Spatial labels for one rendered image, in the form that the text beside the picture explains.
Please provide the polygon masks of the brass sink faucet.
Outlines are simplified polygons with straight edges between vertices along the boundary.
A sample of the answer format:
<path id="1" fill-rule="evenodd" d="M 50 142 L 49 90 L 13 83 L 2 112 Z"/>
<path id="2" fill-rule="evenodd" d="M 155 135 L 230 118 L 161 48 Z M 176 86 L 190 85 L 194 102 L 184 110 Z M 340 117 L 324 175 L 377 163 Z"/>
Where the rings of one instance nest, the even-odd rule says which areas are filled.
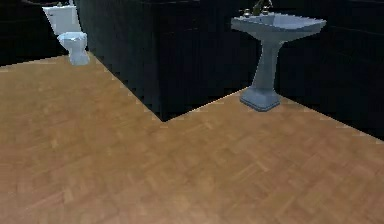
<path id="1" fill-rule="evenodd" d="M 258 0 L 251 9 L 244 9 L 243 16 L 259 16 L 259 15 L 267 15 L 269 13 L 269 9 L 273 7 L 272 0 Z"/>

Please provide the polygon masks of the white toilet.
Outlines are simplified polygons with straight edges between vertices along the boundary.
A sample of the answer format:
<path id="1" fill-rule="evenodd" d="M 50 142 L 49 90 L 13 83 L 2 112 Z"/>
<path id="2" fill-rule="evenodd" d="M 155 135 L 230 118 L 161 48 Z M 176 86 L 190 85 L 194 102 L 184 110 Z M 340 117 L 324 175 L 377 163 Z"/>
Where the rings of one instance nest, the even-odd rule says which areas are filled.
<path id="1" fill-rule="evenodd" d="M 74 66 L 87 65 L 90 58 L 86 52 L 87 34 L 80 26 L 77 7 L 73 0 L 68 5 L 58 4 L 43 7 L 58 42 L 68 51 L 69 61 Z"/>

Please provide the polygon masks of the grey pedestal sink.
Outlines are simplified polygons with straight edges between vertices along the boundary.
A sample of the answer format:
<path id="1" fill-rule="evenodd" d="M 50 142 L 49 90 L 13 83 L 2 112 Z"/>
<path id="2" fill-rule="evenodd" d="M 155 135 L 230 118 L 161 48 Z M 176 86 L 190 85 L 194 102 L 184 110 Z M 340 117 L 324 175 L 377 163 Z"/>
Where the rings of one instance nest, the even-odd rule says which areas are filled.
<path id="1" fill-rule="evenodd" d="M 240 101 L 255 111 L 266 112 L 280 104 L 274 89 L 279 50 L 286 42 L 312 36 L 326 25 L 324 19 L 268 13 L 231 19 L 231 28 L 245 32 L 261 42 L 261 56 L 252 84 L 240 96 Z"/>

